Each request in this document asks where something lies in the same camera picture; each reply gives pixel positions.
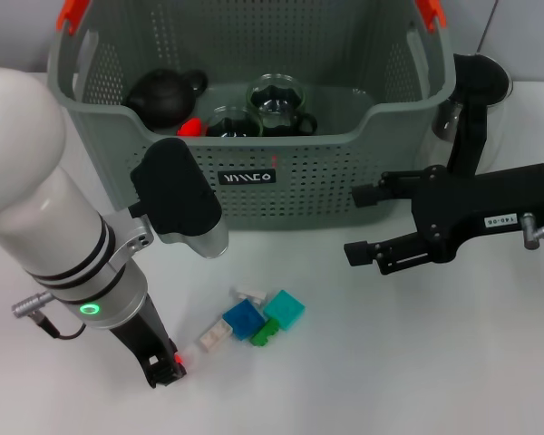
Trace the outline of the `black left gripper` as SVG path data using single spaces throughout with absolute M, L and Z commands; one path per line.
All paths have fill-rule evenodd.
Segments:
M 157 309 L 146 295 L 139 311 L 111 333 L 144 363 L 144 374 L 151 388 L 168 386 L 187 375 L 178 348 L 172 344 Z

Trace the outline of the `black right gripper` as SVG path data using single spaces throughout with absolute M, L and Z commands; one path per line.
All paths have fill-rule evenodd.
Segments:
M 375 262 L 386 276 L 451 262 L 470 239 L 522 230 L 526 214 L 544 226 L 544 163 L 472 178 L 445 171 L 434 179 L 426 179 L 428 175 L 426 170 L 384 172 L 375 185 L 352 187 L 357 208 L 410 200 L 416 232 L 377 243 L 345 244 L 350 266 Z

